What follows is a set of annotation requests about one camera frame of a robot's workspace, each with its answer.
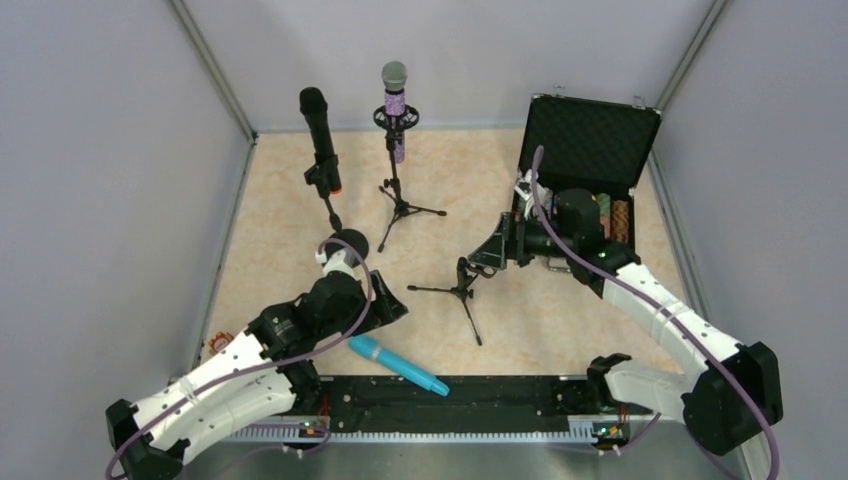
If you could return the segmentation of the black tripod stand with clip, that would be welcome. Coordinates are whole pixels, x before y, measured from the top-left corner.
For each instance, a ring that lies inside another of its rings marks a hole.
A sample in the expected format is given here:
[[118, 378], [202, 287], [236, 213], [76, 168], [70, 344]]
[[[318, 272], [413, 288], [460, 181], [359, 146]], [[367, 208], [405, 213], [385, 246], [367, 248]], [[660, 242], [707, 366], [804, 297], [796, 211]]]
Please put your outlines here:
[[490, 279], [494, 277], [495, 274], [496, 271], [491, 267], [478, 266], [476, 264], [472, 264], [466, 257], [460, 257], [456, 264], [457, 282], [455, 286], [450, 288], [439, 288], [408, 285], [407, 289], [409, 291], [444, 293], [456, 297], [463, 306], [477, 345], [482, 346], [483, 340], [468, 306], [468, 301], [474, 297], [474, 289], [472, 288], [474, 282], [478, 278]]

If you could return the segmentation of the teal toy microphone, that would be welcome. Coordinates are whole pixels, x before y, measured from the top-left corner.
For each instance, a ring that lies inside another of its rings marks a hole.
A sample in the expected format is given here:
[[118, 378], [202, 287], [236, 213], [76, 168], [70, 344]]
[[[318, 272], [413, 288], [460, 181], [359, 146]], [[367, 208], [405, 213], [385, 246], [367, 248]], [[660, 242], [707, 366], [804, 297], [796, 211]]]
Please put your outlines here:
[[450, 387], [435, 375], [383, 347], [367, 335], [353, 336], [348, 340], [349, 348], [365, 359], [382, 365], [419, 388], [441, 397], [450, 394]]

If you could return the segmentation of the black tripod shock-mount stand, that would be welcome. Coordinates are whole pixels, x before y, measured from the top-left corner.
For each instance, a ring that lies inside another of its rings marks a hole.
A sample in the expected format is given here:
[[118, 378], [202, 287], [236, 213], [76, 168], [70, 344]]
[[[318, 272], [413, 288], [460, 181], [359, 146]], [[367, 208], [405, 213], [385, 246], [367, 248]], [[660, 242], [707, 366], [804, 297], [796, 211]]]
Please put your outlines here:
[[404, 106], [402, 109], [380, 106], [373, 112], [372, 119], [375, 125], [385, 132], [384, 138], [391, 166], [391, 176], [384, 179], [383, 183], [378, 186], [378, 190], [393, 202], [391, 220], [377, 248], [377, 251], [382, 253], [393, 227], [400, 220], [420, 213], [445, 217], [448, 212], [411, 204], [403, 196], [402, 182], [398, 175], [398, 164], [401, 155], [405, 153], [405, 132], [415, 127], [419, 122], [418, 110], [411, 106]]

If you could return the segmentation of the black microphone orange end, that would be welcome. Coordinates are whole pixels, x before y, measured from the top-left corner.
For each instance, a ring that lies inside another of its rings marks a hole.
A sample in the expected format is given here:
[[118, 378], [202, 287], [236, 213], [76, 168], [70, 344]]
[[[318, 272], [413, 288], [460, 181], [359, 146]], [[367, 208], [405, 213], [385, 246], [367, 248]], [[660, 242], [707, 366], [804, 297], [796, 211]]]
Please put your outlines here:
[[306, 87], [299, 94], [300, 112], [304, 116], [313, 142], [314, 164], [304, 173], [309, 185], [315, 185], [321, 195], [338, 194], [342, 183], [328, 123], [328, 105], [317, 87]]

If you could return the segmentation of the purple glitter microphone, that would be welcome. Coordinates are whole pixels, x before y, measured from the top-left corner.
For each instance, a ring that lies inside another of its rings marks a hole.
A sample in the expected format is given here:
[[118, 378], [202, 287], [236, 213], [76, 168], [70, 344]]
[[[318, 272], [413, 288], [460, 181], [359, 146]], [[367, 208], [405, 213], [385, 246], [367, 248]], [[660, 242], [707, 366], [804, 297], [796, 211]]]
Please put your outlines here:
[[381, 79], [384, 84], [384, 107], [385, 113], [392, 124], [395, 135], [395, 160], [396, 164], [405, 160], [405, 133], [400, 126], [406, 111], [405, 86], [407, 81], [406, 66], [397, 60], [386, 63], [381, 71]]

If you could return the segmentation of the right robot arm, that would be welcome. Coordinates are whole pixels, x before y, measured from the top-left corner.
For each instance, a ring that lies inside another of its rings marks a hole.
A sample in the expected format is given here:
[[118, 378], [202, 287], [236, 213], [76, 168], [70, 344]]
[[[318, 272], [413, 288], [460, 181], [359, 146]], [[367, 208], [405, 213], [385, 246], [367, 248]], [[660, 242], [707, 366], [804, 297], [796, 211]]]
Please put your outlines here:
[[532, 170], [518, 173], [513, 190], [512, 210], [468, 256], [469, 270], [492, 277], [510, 261], [563, 259], [574, 279], [639, 324], [681, 369], [659, 370], [626, 354], [599, 357], [587, 374], [601, 402], [673, 419], [715, 455], [769, 434], [783, 419], [776, 354], [721, 331], [665, 288], [629, 245], [606, 235], [592, 193], [553, 193]]

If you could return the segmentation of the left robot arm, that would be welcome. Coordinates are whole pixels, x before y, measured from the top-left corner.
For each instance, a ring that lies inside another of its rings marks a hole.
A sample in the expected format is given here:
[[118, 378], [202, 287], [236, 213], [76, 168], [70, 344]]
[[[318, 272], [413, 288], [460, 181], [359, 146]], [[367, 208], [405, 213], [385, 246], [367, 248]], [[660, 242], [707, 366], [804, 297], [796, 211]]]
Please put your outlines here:
[[360, 282], [358, 254], [319, 253], [311, 289], [270, 305], [220, 352], [162, 390], [106, 410], [113, 457], [105, 476], [174, 479], [209, 447], [264, 417], [311, 406], [320, 393], [313, 356], [408, 312], [379, 271]]

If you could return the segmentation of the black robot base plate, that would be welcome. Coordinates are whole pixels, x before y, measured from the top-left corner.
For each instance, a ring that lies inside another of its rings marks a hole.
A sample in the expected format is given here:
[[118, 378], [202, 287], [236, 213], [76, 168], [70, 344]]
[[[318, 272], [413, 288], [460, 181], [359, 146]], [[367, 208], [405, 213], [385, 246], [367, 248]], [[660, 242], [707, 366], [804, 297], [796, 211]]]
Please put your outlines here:
[[283, 413], [318, 420], [335, 437], [404, 434], [422, 438], [564, 437], [583, 419], [615, 424], [649, 416], [637, 405], [603, 400], [583, 375], [446, 375], [445, 396], [398, 375], [335, 375], [320, 379]]

